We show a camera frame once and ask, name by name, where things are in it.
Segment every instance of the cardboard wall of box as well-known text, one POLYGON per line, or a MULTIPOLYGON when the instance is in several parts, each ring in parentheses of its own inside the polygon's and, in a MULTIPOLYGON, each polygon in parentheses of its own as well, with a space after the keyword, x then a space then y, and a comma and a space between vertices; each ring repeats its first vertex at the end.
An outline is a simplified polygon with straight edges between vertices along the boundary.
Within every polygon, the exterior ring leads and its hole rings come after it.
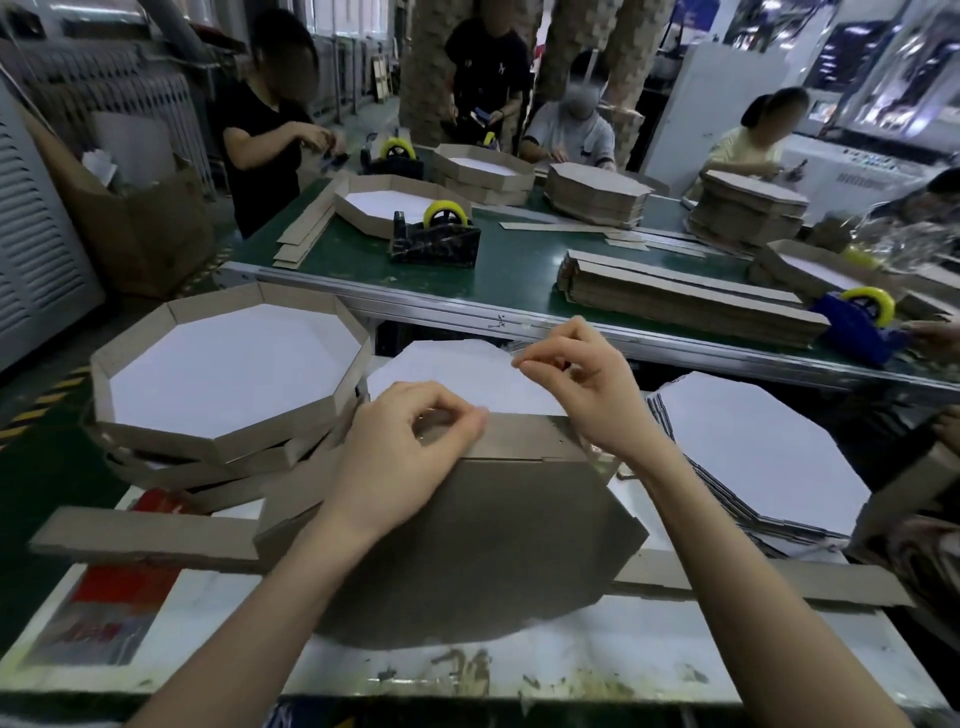
POLYGON ((188 162, 176 158, 177 174, 149 189, 115 194, 32 114, 20 111, 77 232, 110 287, 166 298, 213 256, 213 224, 200 179, 188 162))

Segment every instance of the pillar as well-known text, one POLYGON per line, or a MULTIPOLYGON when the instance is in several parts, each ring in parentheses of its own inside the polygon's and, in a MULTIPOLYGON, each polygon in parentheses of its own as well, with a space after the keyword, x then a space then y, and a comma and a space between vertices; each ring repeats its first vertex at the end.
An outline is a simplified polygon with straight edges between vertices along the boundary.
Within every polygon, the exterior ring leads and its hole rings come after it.
POLYGON ((582 50, 606 47, 619 7, 620 0, 557 0, 540 61, 538 101, 560 99, 570 64, 582 50))
POLYGON ((407 127, 418 144, 434 147, 444 140, 440 122, 449 107, 447 80, 453 72, 444 44, 472 10, 472 0, 414 4, 410 47, 400 66, 400 126, 407 127))
POLYGON ((636 108, 672 8, 671 0, 623 0, 607 40, 610 85, 604 98, 611 105, 636 108))
POLYGON ((636 144, 643 116, 635 111, 650 73, 672 0, 623 0, 616 25, 607 40, 610 84, 604 98, 612 107, 616 165, 623 169, 636 144))

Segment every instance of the cardboard box lid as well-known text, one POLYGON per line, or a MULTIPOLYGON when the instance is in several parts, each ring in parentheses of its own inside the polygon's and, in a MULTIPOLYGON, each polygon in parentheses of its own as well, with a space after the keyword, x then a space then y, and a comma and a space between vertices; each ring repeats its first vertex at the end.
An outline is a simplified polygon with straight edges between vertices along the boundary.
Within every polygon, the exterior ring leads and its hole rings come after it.
POLYGON ((535 167, 519 157, 469 144, 441 144, 433 166, 456 182, 498 192, 527 191, 534 186, 535 167))
POLYGON ((91 357, 97 421, 122 447, 227 463, 335 419, 371 355, 330 294, 254 283, 178 299, 91 357))
POLYGON ((374 237, 393 235, 394 213, 401 210, 408 223, 423 222, 423 213, 438 200, 459 205, 467 217, 473 214, 470 201, 434 182, 410 180, 396 175, 350 177, 335 193, 337 214, 351 225, 374 237))

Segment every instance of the octagonal cardboard box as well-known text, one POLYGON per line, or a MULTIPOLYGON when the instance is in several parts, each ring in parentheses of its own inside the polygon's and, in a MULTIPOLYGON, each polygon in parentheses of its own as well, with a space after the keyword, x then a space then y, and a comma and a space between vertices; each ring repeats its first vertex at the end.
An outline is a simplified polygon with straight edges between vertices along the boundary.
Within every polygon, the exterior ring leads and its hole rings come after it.
POLYGON ((117 446, 228 463, 336 420, 372 356, 332 294, 253 283, 165 303, 90 359, 117 446))
POLYGON ((624 175, 584 164, 552 164, 544 192, 561 212, 597 225, 635 222, 652 188, 624 175))
POLYGON ((390 240, 397 210, 403 211, 407 223, 420 223, 426 209, 438 200, 456 203, 467 217, 473 214, 469 200, 457 193, 433 182, 396 175, 349 177, 338 187, 333 206, 338 215, 361 232, 390 240))
POLYGON ((454 182, 494 192, 529 192, 536 179, 533 164, 504 152, 468 144, 441 144, 434 169, 454 182))

